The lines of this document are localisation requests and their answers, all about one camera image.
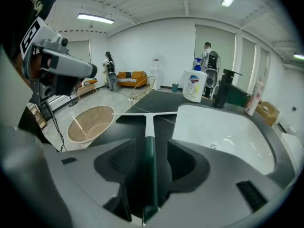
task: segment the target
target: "ceiling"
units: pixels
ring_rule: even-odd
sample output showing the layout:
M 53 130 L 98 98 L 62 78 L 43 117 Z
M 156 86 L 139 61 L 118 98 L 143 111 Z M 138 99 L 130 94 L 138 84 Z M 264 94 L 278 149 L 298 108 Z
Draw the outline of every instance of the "ceiling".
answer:
M 221 6 L 221 2 L 222 0 L 57 0 L 46 22 L 60 32 L 88 31 L 111 36 L 123 29 L 156 19 L 213 19 L 257 36 L 270 45 L 287 64 L 304 67 L 304 62 L 293 59 L 294 53 L 300 53 L 297 36 L 279 2 L 234 0 L 229 8 Z M 114 19 L 115 23 L 91 23 L 77 19 L 80 12 Z

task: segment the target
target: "black countertop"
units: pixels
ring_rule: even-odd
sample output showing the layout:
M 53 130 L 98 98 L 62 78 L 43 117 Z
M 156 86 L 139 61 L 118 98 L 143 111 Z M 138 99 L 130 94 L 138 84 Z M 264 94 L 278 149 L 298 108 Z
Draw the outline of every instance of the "black countertop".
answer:
M 186 100 L 182 94 L 152 91 L 133 107 L 127 113 L 144 113 L 144 112 L 176 112 L 181 104 L 194 104 Z M 205 107 L 214 107 L 213 102 L 202 98 L 199 105 Z M 269 144 L 275 158 L 275 170 L 267 176 L 277 183 L 282 189 L 286 188 L 291 180 L 295 177 L 295 172 L 290 158 L 281 143 L 280 139 L 269 126 L 262 116 L 255 112 L 253 116 L 245 113 L 243 107 L 226 104 L 221 111 L 228 111 L 234 114 L 240 114 L 250 119 L 263 134 Z M 163 172 L 163 164 L 167 161 L 167 141 L 172 138 L 175 126 L 176 115 L 162 115 L 154 117 L 155 141 L 156 141 L 156 158 L 158 169 L 158 183 L 167 182 L 168 175 Z M 89 147 L 125 139 L 136 138 L 139 158 L 143 154 L 144 136 L 145 136 L 145 116 L 121 116 L 116 120 L 102 135 L 97 137 Z

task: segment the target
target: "white bottle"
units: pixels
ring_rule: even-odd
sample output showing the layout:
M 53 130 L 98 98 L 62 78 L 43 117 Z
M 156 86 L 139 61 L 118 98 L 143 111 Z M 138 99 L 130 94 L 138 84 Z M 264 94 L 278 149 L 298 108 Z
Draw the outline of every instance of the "white bottle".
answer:
M 264 90 L 264 84 L 262 83 L 262 79 L 260 78 L 260 80 L 256 82 L 253 88 L 252 96 L 245 109 L 245 112 L 248 115 L 252 116 L 253 113 L 255 112 L 257 105 L 262 97 L 263 90 Z
M 185 72 L 184 97 L 193 102 L 201 102 L 206 79 L 206 73 L 194 70 Z

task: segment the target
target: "white sink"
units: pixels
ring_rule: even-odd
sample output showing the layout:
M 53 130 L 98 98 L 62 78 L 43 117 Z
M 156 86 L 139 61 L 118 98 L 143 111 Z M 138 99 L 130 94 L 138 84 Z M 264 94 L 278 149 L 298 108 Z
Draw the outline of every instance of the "white sink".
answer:
M 266 175 L 275 168 L 271 149 L 248 118 L 193 105 L 178 108 L 173 139 L 233 154 Z

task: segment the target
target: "black faucet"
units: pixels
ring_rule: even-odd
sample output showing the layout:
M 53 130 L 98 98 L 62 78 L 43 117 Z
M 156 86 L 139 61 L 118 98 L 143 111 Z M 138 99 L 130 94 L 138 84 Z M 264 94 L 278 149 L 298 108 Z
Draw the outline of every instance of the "black faucet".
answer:
M 239 74 L 237 72 L 233 72 L 228 69 L 224 69 L 224 74 L 222 76 L 222 80 L 219 84 L 218 93 L 213 101 L 215 107 L 222 108 L 225 106 L 225 103 L 228 98 L 228 92 L 230 87 L 232 86 L 232 80 L 234 74 Z

